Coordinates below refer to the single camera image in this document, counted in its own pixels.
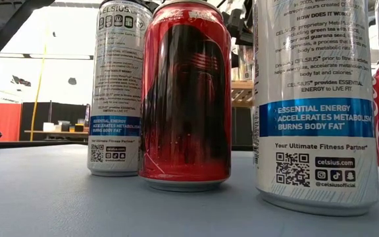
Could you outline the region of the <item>white Celsius can yellow band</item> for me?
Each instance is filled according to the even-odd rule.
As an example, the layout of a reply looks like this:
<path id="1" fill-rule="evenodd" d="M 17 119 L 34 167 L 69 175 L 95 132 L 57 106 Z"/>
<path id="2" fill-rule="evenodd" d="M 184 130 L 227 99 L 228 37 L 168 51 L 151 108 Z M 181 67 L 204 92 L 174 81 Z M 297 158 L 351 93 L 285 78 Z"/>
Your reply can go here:
<path id="1" fill-rule="evenodd" d="M 246 45 L 235 45 L 232 48 L 233 81 L 252 81 L 253 79 L 253 48 Z"/>

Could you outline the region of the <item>wooden slatted shelf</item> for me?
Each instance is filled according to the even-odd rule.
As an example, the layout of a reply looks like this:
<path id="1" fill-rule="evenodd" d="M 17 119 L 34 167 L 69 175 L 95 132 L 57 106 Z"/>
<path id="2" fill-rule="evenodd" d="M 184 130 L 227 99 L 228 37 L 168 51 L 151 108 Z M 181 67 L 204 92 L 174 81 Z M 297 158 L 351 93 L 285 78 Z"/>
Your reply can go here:
<path id="1" fill-rule="evenodd" d="M 232 81 L 231 98 L 233 107 L 253 106 L 253 82 Z"/>

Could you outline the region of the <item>red Star Wars cola can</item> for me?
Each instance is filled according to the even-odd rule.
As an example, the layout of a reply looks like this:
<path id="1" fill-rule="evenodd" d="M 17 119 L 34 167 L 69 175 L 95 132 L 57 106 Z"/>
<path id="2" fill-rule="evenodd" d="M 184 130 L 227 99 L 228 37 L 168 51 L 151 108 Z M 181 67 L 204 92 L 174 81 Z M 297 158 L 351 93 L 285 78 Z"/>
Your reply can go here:
<path id="1" fill-rule="evenodd" d="M 168 0 L 145 33 L 138 174 L 172 192 L 218 188 L 231 174 L 231 38 L 206 0 Z"/>

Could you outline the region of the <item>wooden desk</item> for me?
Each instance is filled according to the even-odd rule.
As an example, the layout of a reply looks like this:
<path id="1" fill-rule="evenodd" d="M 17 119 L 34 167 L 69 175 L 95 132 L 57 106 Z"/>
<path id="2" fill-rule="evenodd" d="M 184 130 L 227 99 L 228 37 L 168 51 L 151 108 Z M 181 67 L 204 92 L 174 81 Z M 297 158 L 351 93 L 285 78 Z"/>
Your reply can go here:
<path id="1" fill-rule="evenodd" d="M 25 130 L 27 134 L 37 134 L 45 136 L 43 141 L 62 141 L 62 142 L 87 142 L 88 141 L 88 132 L 45 132 L 34 130 Z"/>

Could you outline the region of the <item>white box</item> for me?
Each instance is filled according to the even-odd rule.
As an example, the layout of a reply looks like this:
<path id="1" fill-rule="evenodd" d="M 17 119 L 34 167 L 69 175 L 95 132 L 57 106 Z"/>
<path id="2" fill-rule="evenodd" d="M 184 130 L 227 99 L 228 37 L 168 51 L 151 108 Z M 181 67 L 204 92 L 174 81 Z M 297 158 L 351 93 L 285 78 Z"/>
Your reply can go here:
<path id="1" fill-rule="evenodd" d="M 52 122 L 44 122 L 43 123 L 43 131 L 44 132 L 60 132 L 62 130 L 61 124 L 54 124 Z"/>

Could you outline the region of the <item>red partition panel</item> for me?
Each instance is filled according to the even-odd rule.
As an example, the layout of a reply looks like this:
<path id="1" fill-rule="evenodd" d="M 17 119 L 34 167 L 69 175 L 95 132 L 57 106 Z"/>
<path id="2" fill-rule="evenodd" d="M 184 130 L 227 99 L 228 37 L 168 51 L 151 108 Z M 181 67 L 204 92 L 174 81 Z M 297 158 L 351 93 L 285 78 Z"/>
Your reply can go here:
<path id="1" fill-rule="evenodd" d="M 21 112 L 20 103 L 0 103 L 0 142 L 19 141 Z"/>

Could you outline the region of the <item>dark wall-mounted device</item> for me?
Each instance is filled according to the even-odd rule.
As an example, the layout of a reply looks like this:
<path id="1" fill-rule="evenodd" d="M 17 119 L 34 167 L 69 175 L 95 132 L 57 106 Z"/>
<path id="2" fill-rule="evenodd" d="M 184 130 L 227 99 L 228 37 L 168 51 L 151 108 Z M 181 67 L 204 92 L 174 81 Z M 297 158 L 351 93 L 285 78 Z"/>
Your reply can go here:
<path id="1" fill-rule="evenodd" d="M 23 85 L 23 86 L 26 86 L 26 87 L 30 87 L 31 86 L 31 82 L 25 80 L 25 79 L 22 79 L 22 78 L 19 78 L 15 75 L 13 75 L 13 79 L 11 80 L 11 83 L 13 84 L 18 84 L 18 85 Z"/>

